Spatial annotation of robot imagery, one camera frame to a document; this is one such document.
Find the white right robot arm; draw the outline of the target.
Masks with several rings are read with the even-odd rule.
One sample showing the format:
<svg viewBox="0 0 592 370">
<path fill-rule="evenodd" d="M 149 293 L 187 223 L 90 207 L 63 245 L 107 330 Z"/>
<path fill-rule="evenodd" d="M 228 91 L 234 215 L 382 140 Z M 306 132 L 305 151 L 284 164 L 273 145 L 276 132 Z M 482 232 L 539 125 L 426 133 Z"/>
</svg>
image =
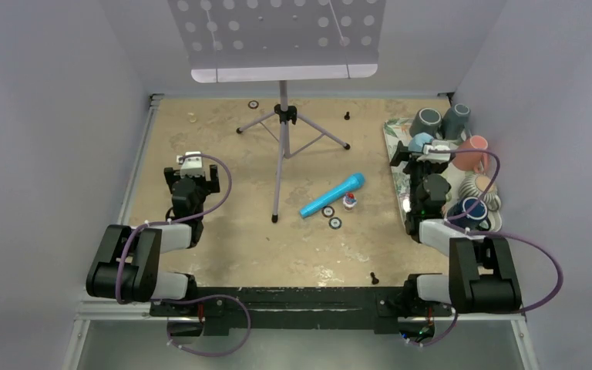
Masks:
<svg viewBox="0 0 592 370">
<path fill-rule="evenodd" d="M 432 301 L 451 304 L 459 313 L 516 311 L 522 294 L 508 242 L 475 233 L 489 215 L 485 195 L 464 196 L 446 206 L 452 186 L 442 172 L 454 155 L 445 142 L 433 140 L 420 151 L 398 143 L 390 160 L 409 178 L 405 232 L 449 258 L 448 274 L 411 277 L 414 285 L 402 292 L 403 306 L 413 314 L 423 312 Z"/>
</svg>

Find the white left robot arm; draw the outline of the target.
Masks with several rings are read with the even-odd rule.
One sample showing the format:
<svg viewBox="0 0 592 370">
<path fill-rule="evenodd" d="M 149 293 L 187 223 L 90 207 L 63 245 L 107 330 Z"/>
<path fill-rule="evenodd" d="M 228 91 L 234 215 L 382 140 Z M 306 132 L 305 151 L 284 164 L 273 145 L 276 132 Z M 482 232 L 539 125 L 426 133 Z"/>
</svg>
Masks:
<svg viewBox="0 0 592 370">
<path fill-rule="evenodd" d="M 199 304 L 195 278 L 190 274 L 161 271 L 160 255 L 196 247 L 204 231 L 202 217 L 176 224 L 183 217 L 204 212 L 204 202 L 220 192 L 218 168 L 203 170 L 164 169 L 172 207 L 166 219 L 172 224 L 156 225 L 132 235 L 133 227 L 109 225 L 102 237 L 86 278 L 86 292 L 96 298 L 120 298 L 125 303 L 169 300 L 179 315 L 190 315 Z"/>
</svg>

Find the plain pink mug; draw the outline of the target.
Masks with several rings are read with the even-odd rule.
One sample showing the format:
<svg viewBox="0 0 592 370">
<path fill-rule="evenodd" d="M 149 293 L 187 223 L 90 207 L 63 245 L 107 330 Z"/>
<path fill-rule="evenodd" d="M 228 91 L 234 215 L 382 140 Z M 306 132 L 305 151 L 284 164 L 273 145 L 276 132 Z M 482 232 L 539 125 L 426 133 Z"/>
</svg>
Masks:
<svg viewBox="0 0 592 370">
<path fill-rule="evenodd" d="M 475 150 L 487 150 L 489 143 L 483 136 L 471 136 L 459 145 L 458 150 L 470 152 L 456 153 L 452 165 L 461 171 L 486 173 L 489 169 L 489 155 Z"/>
</svg>

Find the light blue mug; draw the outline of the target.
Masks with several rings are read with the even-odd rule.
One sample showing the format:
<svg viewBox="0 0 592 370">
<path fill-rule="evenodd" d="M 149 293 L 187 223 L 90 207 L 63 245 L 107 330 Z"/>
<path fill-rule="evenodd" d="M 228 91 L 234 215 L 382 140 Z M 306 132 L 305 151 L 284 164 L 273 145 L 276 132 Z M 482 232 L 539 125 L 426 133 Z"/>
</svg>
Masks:
<svg viewBox="0 0 592 370">
<path fill-rule="evenodd" d="M 432 136 L 426 132 L 417 133 L 409 141 L 408 149 L 410 152 L 422 153 L 423 147 L 426 144 L 430 144 L 433 140 L 434 140 L 434 136 Z"/>
</svg>

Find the dark grey mug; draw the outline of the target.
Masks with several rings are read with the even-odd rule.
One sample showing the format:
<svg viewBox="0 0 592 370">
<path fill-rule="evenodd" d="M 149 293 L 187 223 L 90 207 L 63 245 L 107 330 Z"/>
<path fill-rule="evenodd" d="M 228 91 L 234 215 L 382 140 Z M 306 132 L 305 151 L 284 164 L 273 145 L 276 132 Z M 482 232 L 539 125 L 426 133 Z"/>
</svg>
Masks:
<svg viewBox="0 0 592 370">
<path fill-rule="evenodd" d="M 442 122 L 442 116 L 437 109 L 433 108 L 422 108 L 420 109 L 409 129 L 409 135 L 414 137 L 420 133 L 427 133 L 432 137 L 435 137 Z"/>
</svg>

